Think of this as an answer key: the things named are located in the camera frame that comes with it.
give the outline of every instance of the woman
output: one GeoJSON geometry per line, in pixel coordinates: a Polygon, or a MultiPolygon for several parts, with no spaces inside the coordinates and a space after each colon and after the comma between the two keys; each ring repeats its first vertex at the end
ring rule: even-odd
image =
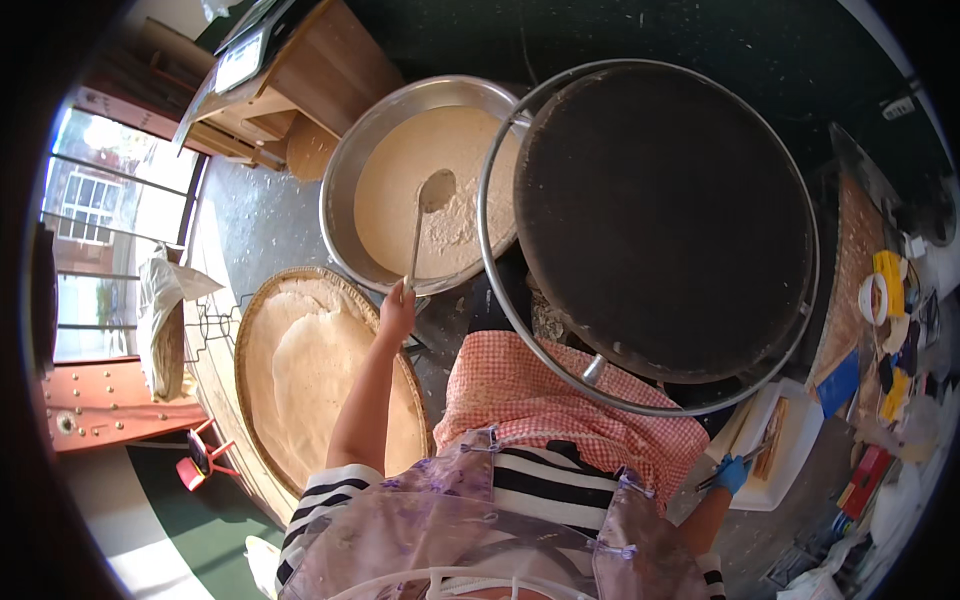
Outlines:
{"type": "MultiPolygon", "coordinates": [[[[529,306],[517,247],[498,270],[515,306],[529,306]]],[[[726,457],[700,505],[673,527],[662,518],[666,502],[707,431],[693,419],[644,418],[579,396],[510,329],[484,277],[434,429],[438,456],[385,480],[393,360],[413,330],[413,294],[401,298],[398,283],[380,316],[326,470],[309,479],[287,530],[281,598],[348,589],[343,597],[725,597],[719,558],[708,552],[750,465],[726,457]]],[[[575,372],[590,360],[548,349],[575,372]]],[[[599,385],[673,405],[613,367],[599,385]]]]}

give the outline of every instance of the red stool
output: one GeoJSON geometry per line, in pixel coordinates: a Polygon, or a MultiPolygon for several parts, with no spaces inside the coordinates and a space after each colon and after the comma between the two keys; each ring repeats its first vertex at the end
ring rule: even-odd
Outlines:
{"type": "Polygon", "coordinates": [[[226,452],[234,441],[227,442],[219,448],[210,444],[205,444],[200,439],[200,432],[213,424],[216,419],[209,418],[203,425],[196,429],[188,429],[186,432],[186,442],[189,446],[190,456],[184,457],[177,462],[177,474],[183,485],[191,492],[196,490],[200,484],[206,481],[206,478],[213,474],[213,471],[219,470],[227,475],[240,476],[232,468],[221,467],[213,463],[221,454],[226,452]]]}

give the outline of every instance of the metal tongs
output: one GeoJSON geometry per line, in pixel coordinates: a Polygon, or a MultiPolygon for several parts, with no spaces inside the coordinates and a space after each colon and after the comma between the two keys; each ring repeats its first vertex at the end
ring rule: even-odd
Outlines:
{"type": "MultiPolygon", "coordinates": [[[[759,446],[757,446],[750,452],[747,452],[747,455],[743,457],[743,464],[746,465],[750,461],[754,460],[754,458],[760,455],[760,452],[769,448],[770,444],[772,444],[773,442],[774,442],[774,439],[771,437],[769,440],[764,440],[759,446]]],[[[702,492],[703,490],[708,488],[710,484],[712,484],[716,480],[716,478],[717,478],[717,473],[713,473],[710,477],[698,483],[697,487],[694,488],[693,490],[695,492],[702,492]]]]}

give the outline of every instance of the striped shirt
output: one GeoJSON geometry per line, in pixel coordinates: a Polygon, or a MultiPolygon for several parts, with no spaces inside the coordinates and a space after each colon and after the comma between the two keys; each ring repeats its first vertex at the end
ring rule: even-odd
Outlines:
{"type": "MultiPolygon", "coordinates": [[[[576,444],[550,442],[549,449],[507,447],[493,454],[493,504],[520,515],[561,523],[596,539],[616,490],[616,479],[580,460],[576,444]]],[[[383,481],[364,465],[330,468],[309,478],[280,549],[279,591],[303,560],[302,535],[319,516],[332,516],[360,491],[383,481]]],[[[697,557],[710,600],[725,600],[720,559],[697,557]]]]}

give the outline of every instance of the white tray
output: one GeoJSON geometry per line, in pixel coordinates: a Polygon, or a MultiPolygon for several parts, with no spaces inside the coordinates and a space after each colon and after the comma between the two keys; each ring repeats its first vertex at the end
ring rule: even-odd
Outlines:
{"type": "Polygon", "coordinates": [[[733,496],[730,507],[740,511],[772,511],[776,509],[810,454],[824,423],[820,403],[806,394],[803,384],[793,379],[768,383],[756,396],[750,413],[731,448],[731,455],[744,455],[763,440],[767,421],[773,415],[777,399],[789,401],[786,420],[780,432],[780,443],[770,475],[766,481],[751,473],[747,483],[733,496]]]}

